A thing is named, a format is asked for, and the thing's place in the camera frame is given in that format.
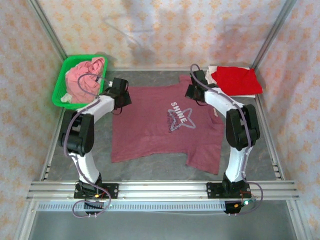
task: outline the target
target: patterned wall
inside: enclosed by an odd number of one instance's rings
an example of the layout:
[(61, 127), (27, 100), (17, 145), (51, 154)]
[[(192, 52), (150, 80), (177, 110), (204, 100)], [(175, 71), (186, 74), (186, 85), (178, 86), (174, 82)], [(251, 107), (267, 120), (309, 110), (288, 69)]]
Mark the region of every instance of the patterned wall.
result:
[(284, 0), (39, 0), (68, 55), (116, 68), (250, 65)]
[(26, 0), (0, 0), (0, 239), (10, 240), (57, 122), (61, 61)]
[(320, 4), (296, 2), (259, 69), (277, 152), (320, 239)]

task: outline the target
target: green basket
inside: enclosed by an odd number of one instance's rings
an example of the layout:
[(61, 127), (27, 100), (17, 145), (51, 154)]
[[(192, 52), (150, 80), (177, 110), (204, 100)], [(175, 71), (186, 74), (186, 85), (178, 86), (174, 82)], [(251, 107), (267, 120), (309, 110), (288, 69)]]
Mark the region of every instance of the green basket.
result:
[[(84, 61), (91, 61), (92, 58), (96, 57), (104, 57), (105, 62), (104, 62), (104, 67), (102, 71), (102, 77), (104, 78), (106, 76), (107, 72), (107, 66), (108, 66), (108, 60), (105, 56), (99, 55), (99, 54), (93, 54), (93, 55), (73, 55), (69, 56), (66, 60), (64, 60), (61, 71), (58, 77), (58, 80), (56, 81), (53, 94), (52, 94), (52, 102), (54, 105), (58, 107), (63, 107), (66, 109), (79, 109), (83, 108), (88, 103), (68, 103), (68, 102), (62, 102), (61, 98), (67, 93), (67, 86), (66, 86), (66, 73), (73, 67), (75, 67), (77, 64), (84, 62)], [(100, 90), (99, 94), (102, 93), (104, 89), (104, 83), (105, 81), (102, 79), (100, 82)]]

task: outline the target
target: maroon t-shirt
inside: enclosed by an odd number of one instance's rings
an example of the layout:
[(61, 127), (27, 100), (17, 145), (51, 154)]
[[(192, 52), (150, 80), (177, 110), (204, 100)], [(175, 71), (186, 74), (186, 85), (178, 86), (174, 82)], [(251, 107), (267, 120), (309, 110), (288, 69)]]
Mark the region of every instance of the maroon t-shirt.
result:
[(113, 116), (113, 163), (186, 153), (188, 166), (218, 174), (224, 124), (211, 105), (185, 97), (189, 76), (179, 80), (170, 86), (129, 87), (132, 104)]

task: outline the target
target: purple cable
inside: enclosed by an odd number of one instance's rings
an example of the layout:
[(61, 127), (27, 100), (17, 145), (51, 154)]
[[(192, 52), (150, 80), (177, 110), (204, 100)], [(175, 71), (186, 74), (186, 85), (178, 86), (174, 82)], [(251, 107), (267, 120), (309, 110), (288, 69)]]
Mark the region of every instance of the purple cable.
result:
[[(90, 95), (94, 95), (95, 97), (99, 97), (98, 95), (95, 95), (91, 92), (88, 92), (88, 91), (85, 91), (81, 85), (80, 85), (80, 79), (86, 75), (94, 75), (94, 76), (97, 76), (97, 77), (100, 77), (99, 75), (96, 75), (96, 74), (93, 74), (93, 73), (86, 73), (86, 74), (83, 74), (81, 75), (78, 80), (77, 80), (77, 83), (78, 83), (78, 86), (80, 87), (80, 89), (84, 92), (86, 92), (87, 94), (90, 94)], [(79, 175), (81, 177), (83, 177), (83, 179), (88, 183), (90, 184), (91, 186), (93, 186), (94, 188), (97, 188), (101, 191), (103, 191), (105, 194), (107, 194), (107, 196), (109, 197), (109, 201), (108, 201), (108, 204), (98, 213), (95, 213), (94, 216), (97, 217), (99, 216), (100, 214), (104, 213), (110, 206), (111, 204), (111, 195), (110, 193), (105, 190), (104, 188), (98, 186), (98, 185), (95, 185), (93, 182), (91, 182), (85, 175), (84, 173), (81, 171), (80, 169), (80, 166), (79, 166), (79, 162), (78, 162), (78, 157), (77, 156), (71, 156), (69, 153), (68, 153), (68, 149), (67, 149), (67, 143), (68, 143), (68, 139), (69, 139), (69, 135), (70, 135), (70, 131), (71, 131), (71, 128), (72, 128), (72, 125), (74, 124), (75, 120), (77, 119), (77, 117), (80, 116), (80, 114), (82, 114), (84, 111), (87, 111), (91, 108), (93, 108), (94, 106), (96, 106), (98, 103), (100, 103), (100, 99), (98, 98), (97, 101), (95, 103), (93, 103), (92, 105), (88, 106), (88, 107), (85, 107), (83, 108), (82, 110), (80, 110), (79, 112), (77, 112), (74, 117), (71, 119), (69, 125), (68, 125), (68, 128), (66, 130), (66, 133), (65, 133), (65, 138), (64, 138), (64, 141), (63, 141), (63, 153), (66, 157), (71, 157), (74, 159), (75, 161), (75, 167), (76, 167), (76, 170), (78, 171)], [(83, 219), (83, 218), (90, 218), (91, 214), (89, 215), (85, 215), (85, 216), (80, 216), (80, 215), (77, 215), (75, 213), (75, 207), (77, 204), (79, 203), (89, 203), (89, 204), (92, 204), (92, 201), (88, 201), (88, 200), (79, 200), (77, 202), (74, 203), (73, 207), (72, 207), (72, 213), (73, 215), (76, 217), (76, 218), (79, 218), (79, 219)]]
[(250, 210), (248, 210), (248, 211), (245, 211), (245, 212), (236, 213), (235, 215), (245, 215), (245, 214), (249, 214), (249, 213), (255, 211), (257, 208), (260, 207), (260, 205), (261, 205), (261, 203), (262, 203), (262, 201), (263, 201), (263, 199), (264, 199), (264, 191), (263, 191), (263, 189), (262, 189), (262, 187), (260, 186), (259, 183), (253, 182), (253, 181), (247, 181), (246, 178), (245, 178), (245, 175), (244, 175), (245, 167), (247, 166), (247, 161), (248, 161), (248, 151), (249, 151), (249, 149), (251, 148), (251, 138), (250, 138), (249, 129), (248, 129), (248, 124), (247, 124), (247, 121), (246, 121), (246, 118), (245, 118), (245, 114), (244, 114), (244, 112), (242, 111), (241, 107), (240, 107), (238, 104), (236, 104), (235, 101), (234, 101), (231, 97), (229, 97), (228, 95), (226, 95), (226, 94), (223, 93), (223, 92), (216, 91), (216, 90), (214, 90), (214, 89), (212, 89), (212, 88), (204, 85), (202, 82), (200, 82), (200, 81), (196, 78), (196, 76), (194, 75), (194, 72), (193, 72), (193, 70), (192, 70), (193, 66), (197, 67), (198, 70), (200, 70), (200, 67), (199, 67), (197, 64), (195, 64), (195, 63), (190, 66), (190, 73), (191, 73), (191, 76), (193, 77), (193, 79), (194, 79), (200, 86), (202, 86), (203, 88), (205, 88), (205, 89), (207, 89), (207, 90), (209, 90), (209, 91), (211, 91), (211, 92), (214, 92), (214, 93), (216, 93), (216, 94), (224, 97), (225, 99), (227, 99), (233, 106), (235, 106), (235, 107), (239, 110), (239, 113), (240, 113), (240, 115), (241, 115), (241, 119), (242, 119), (243, 124), (244, 124), (244, 129), (245, 129), (246, 138), (247, 138), (247, 140), (248, 140), (248, 147), (247, 147), (247, 148), (245, 149), (245, 151), (244, 151), (244, 161), (243, 161), (243, 164), (242, 164), (242, 166), (241, 166), (241, 177), (243, 178), (243, 181), (244, 181), (245, 183), (247, 183), (247, 184), (254, 184), (254, 185), (256, 185), (256, 186), (260, 189), (260, 191), (261, 191), (261, 199), (260, 199), (260, 201), (259, 201), (259, 203), (258, 203), (258, 205), (257, 205), (256, 207), (254, 207), (254, 208), (252, 208), (252, 209), (250, 209)]

